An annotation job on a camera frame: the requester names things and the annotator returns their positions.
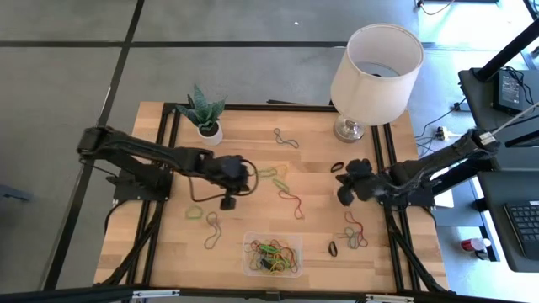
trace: black rubber band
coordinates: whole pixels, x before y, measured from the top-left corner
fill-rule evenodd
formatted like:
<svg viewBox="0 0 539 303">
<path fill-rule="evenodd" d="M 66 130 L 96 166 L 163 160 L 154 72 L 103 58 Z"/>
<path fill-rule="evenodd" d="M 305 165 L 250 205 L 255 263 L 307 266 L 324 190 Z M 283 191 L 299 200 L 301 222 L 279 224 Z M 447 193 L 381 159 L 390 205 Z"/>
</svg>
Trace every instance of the black rubber band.
<svg viewBox="0 0 539 303">
<path fill-rule="evenodd" d="M 337 162 L 331 167 L 331 173 L 338 172 L 339 170 L 343 169 L 344 163 L 343 162 Z"/>
<path fill-rule="evenodd" d="M 335 245 L 334 241 L 329 243 L 328 252 L 332 257 L 337 257 L 337 253 L 339 253 L 339 251 L 337 251 L 337 245 Z"/>
</svg>

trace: wooden tabletop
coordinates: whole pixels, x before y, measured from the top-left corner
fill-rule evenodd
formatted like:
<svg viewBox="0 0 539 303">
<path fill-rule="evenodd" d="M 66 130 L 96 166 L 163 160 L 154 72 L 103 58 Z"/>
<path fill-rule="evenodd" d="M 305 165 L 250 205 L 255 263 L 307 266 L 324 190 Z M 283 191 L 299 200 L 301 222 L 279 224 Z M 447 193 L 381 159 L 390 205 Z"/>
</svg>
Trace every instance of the wooden tabletop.
<svg viewBox="0 0 539 303">
<path fill-rule="evenodd" d="M 142 102 L 132 135 L 155 141 L 162 108 L 163 103 Z M 220 200 L 214 199 L 197 204 L 205 212 L 201 220 L 186 220 L 185 211 L 195 203 L 189 197 L 187 178 L 175 174 L 171 197 L 163 212 L 151 285 L 236 290 L 395 291 L 382 207 L 374 200 L 358 199 L 349 208 L 343 207 L 336 197 L 340 183 L 335 180 L 335 173 L 329 171 L 335 162 L 347 163 L 356 158 L 368 158 L 376 167 L 371 130 L 367 128 L 364 137 L 356 143 L 343 143 L 333 134 L 336 117 L 337 113 L 226 110 L 221 116 L 224 139 L 214 147 L 203 145 L 196 128 L 182 117 L 176 146 L 212 149 L 216 156 L 242 155 L 258 169 L 287 166 L 284 181 L 292 194 L 301 197 L 305 219 L 295 219 L 296 203 L 280 199 L 270 179 L 263 179 L 253 194 L 237 198 L 235 210 L 219 210 Z M 171 124 L 172 115 L 164 142 L 168 142 Z M 300 147 L 276 144 L 275 127 L 280 128 L 285 140 L 295 139 Z M 408 112 L 391 123 L 391 127 L 398 161 L 417 158 Z M 380 132 L 388 164 L 382 128 Z M 195 180 L 196 198 L 220 192 L 222 189 L 204 180 Z M 140 209 L 140 201 L 128 202 L 111 216 L 95 282 L 108 278 L 131 249 Z M 345 239 L 336 237 L 350 226 L 344 221 L 346 210 L 351 210 L 363 224 L 368 247 L 350 249 Z M 222 237 L 214 249 L 207 250 L 204 241 L 213 234 L 213 228 L 206 223 L 205 216 L 211 211 L 219 215 Z M 410 207 L 408 220 L 414 251 L 438 283 L 447 287 L 432 218 L 424 210 Z M 243 235 L 248 231 L 301 236 L 302 275 L 294 279 L 244 275 Z M 328 254 L 332 240 L 339 250 L 336 258 Z M 409 287 L 405 260 L 401 252 L 403 277 Z M 138 268 L 137 281 L 140 281 L 141 266 Z"/>
</svg>

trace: white lampshade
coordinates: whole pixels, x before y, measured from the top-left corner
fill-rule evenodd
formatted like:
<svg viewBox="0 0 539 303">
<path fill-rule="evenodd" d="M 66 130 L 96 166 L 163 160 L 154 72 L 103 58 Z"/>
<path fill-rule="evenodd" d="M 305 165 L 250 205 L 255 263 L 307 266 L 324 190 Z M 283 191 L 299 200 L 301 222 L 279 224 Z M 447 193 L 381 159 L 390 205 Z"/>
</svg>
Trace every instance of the white lampshade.
<svg viewBox="0 0 539 303">
<path fill-rule="evenodd" d="M 356 31 L 331 84 L 335 108 L 361 125 L 395 120 L 406 109 L 423 58 L 421 42 L 402 27 L 373 24 Z"/>
</svg>

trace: potted plant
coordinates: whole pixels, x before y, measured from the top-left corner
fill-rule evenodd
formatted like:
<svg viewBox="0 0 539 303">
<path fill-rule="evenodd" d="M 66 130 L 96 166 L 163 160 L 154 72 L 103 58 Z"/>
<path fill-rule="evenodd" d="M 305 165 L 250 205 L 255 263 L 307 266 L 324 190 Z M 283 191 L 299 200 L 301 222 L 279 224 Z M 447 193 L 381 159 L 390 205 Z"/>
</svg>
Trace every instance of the potted plant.
<svg viewBox="0 0 539 303">
<path fill-rule="evenodd" d="M 200 88 L 195 84 L 195 99 L 187 95 L 190 109 L 176 105 L 176 109 L 187 117 L 196 126 L 202 142 L 209 146 L 216 146 L 222 140 L 222 128 L 219 116 L 225 109 L 225 99 L 209 104 Z"/>
</svg>

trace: clear plastic container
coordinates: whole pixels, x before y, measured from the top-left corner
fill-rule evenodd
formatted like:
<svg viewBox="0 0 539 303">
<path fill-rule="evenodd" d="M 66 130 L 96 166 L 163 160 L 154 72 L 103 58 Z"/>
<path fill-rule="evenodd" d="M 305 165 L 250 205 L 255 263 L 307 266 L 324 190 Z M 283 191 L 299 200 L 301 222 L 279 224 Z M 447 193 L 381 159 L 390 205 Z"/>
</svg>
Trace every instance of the clear plastic container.
<svg viewBox="0 0 539 303">
<path fill-rule="evenodd" d="M 278 247 L 282 252 L 283 257 L 291 260 L 290 256 L 294 255 L 294 263 L 284 267 L 284 270 L 270 271 L 262 263 L 261 259 L 264 255 L 259 253 L 261 250 L 257 244 L 270 245 Z M 303 244 L 302 238 L 291 234 L 271 234 L 249 231 L 243 237 L 243 273 L 247 276 L 259 277 L 279 277 L 279 278 L 297 278 L 302 275 L 303 270 Z M 276 264 L 275 267 L 280 267 L 282 262 Z"/>
</svg>

